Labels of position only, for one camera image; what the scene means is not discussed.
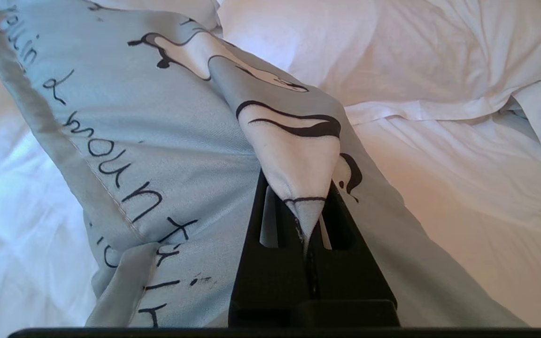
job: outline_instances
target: wrinkled sheet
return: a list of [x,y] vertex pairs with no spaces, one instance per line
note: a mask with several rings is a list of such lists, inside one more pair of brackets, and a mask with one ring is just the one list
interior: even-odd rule
[[81,206],[0,81],[0,338],[84,325],[96,269]]
[[224,38],[337,98],[350,120],[466,120],[512,95],[541,141],[539,0],[226,0]]
[[429,237],[541,327],[541,146],[528,122],[387,118],[355,130]]

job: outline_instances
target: white bedsheet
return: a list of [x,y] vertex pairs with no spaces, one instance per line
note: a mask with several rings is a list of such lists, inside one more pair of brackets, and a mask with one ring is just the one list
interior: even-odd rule
[[430,238],[492,298],[541,327],[541,146],[528,122],[394,117],[355,130]]
[[0,338],[84,325],[96,268],[81,206],[0,81]]

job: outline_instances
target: penguin illustration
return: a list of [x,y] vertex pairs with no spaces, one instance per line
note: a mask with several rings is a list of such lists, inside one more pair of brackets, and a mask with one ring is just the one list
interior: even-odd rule
[[236,116],[269,185],[298,218],[306,241],[325,205],[341,124],[328,115],[294,115],[253,100],[239,105]]
[[[191,22],[190,19],[180,25]],[[213,58],[222,57],[232,61],[235,67],[251,77],[260,81],[280,86],[294,92],[308,92],[309,90],[299,84],[281,79],[268,71],[254,68],[233,55],[215,36],[201,27],[193,28],[193,35],[183,43],[175,43],[157,33],[147,33],[141,40],[129,41],[129,46],[137,46],[142,43],[155,47],[162,60],[158,62],[159,68],[168,68],[171,63],[185,67],[204,81],[210,81],[209,62]]]
[[345,189],[358,203],[358,199],[352,195],[352,190],[363,181],[363,174],[352,156],[341,153],[333,172],[333,181],[341,189]]

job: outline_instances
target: black plastic clip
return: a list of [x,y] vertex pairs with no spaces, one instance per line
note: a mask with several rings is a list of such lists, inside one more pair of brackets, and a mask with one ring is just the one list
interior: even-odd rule
[[231,297],[230,327],[399,327],[397,302],[332,183],[304,261],[297,221],[274,193],[279,248],[260,244],[268,182],[260,172]]

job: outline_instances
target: light blue fabric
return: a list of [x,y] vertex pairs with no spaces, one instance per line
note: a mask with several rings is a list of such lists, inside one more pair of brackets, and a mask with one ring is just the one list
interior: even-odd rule
[[[427,237],[333,98],[220,41],[203,46],[237,63],[165,54],[205,34],[175,13],[0,0],[0,77],[83,206],[100,266],[87,325],[222,324],[261,166],[289,193],[332,175],[403,325],[524,325]],[[329,176],[302,184],[302,168]],[[322,196],[282,198],[305,240]]]

